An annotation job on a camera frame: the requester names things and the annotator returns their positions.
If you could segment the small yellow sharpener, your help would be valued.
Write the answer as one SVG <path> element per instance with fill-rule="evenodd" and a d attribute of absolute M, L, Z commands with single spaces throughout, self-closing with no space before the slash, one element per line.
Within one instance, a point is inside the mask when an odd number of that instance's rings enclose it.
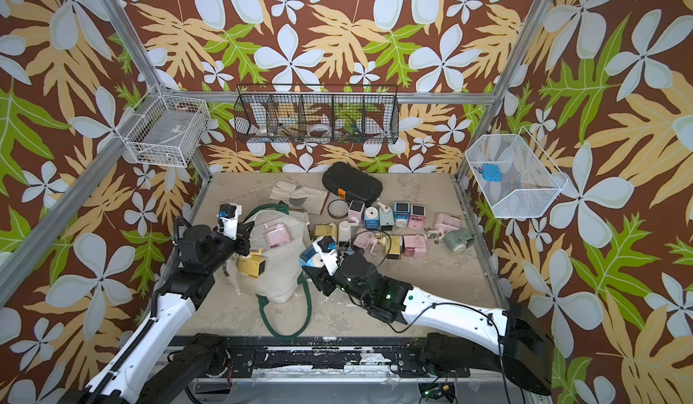
<path fill-rule="evenodd" d="M 266 259 L 263 251 L 251 251 L 247 256 L 239 255 L 236 263 L 239 273 L 257 279 L 265 273 Z"/>

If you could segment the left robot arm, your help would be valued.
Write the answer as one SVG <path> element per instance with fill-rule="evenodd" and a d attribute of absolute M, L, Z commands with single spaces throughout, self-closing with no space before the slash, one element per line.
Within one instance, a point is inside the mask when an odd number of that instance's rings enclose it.
<path fill-rule="evenodd" d="M 153 368 L 171 340 L 192 318 L 215 284 L 214 273 L 234 254 L 249 254 L 253 222 L 240 223 L 230 238 L 207 225 L 184 225 L 174 231 L 175 271 L 152 297 L 148 318 L 114 359 L 82 391 L 66 391 L 61 403 L 169 403 L 204 373 L 223 373 L 223 339 L 196 337 L 157 374 Z"/>

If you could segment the cream tote bag green handles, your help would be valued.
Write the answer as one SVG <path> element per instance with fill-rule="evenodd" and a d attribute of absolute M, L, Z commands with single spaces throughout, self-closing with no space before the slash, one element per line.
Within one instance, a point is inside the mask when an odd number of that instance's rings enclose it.
<path fill-rule="evenodd" d="M 310 244 L 308 215 L 292 211 L 285 203 L 266 204 L 253 209 L 244 222 L 254 225 L 250 235 L 251 251 L 263 251 L 266 259 L 265 273 L 257 279 L 240 274 L 236 268 L 238 254 L 232 256 L 222 270 L 239 295 L 245 293 L 256 297 L 260 317 L 273 337 L 295 339 L 308 328 L 313 311 L 309 280 L 300 266 L 300 254 Z M 284 223 L 288 227 L 292 241 L 285 246 L 270 249 L 265 240 L 265 229 L 267 225 L 276 223 Z M 271 303 L 288 302 L 298 288 L 303 290 L 305 296 L 305 320 L 298 331 L 288 335 L 281 334 L 271 325 L 265 309 Z"/>

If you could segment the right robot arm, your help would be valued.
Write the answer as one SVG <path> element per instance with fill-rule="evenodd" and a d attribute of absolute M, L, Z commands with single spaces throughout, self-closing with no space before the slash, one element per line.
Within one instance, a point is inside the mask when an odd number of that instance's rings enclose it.
<path fill-rule="evenodd" d="M 428 371 L 493 371 L 525 391 L 550 395 L 554 339 L 528 308 L 480 308 L 437 297 L 381 275 L 359 252 L 310 248 L 301 254 L 300 265 L 324 295 L 342 290 L 388 326 L 432 328 L 420 351 Z"/>

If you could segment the green pencil sharpener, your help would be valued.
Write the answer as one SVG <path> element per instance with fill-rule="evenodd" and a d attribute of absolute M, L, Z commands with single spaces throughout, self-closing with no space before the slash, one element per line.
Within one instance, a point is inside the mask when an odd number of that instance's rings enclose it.
<path fill-rule="evenodd" d="M 395 214 L 393 213 L 393 209 L 381 201 L 378 201 L 377 204 L 380 230 L 384 232 L 393 230 L 393 227 L 395 227 Z"/>

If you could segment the blue pencil sharpener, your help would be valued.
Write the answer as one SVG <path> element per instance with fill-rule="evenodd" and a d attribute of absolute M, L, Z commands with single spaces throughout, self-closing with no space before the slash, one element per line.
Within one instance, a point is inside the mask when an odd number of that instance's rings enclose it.
<path fill-rule="evenodd" d="M 393 205 L 393 219 L 395 226 L 404 228 L 408 225 L 411 215 L 411 204 L 407 202 L 395 202 Z"/>
<path fill-rule="evenodd" d="M 379 230 L 380 214 L 376 207 L 368 207 L 364 212 L 364 227 L 368 230 Z"/>

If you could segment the white pencil sharpener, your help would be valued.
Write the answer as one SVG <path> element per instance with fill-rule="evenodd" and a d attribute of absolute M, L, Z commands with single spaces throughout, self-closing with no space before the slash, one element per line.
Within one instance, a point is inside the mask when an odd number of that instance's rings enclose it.
<path fill-rule="evenodd" d="M 337 228 L 337 242 L 340 246 L 348 245 L 353 235 L 353 223 L 350 221 L 342 221 Z"/>

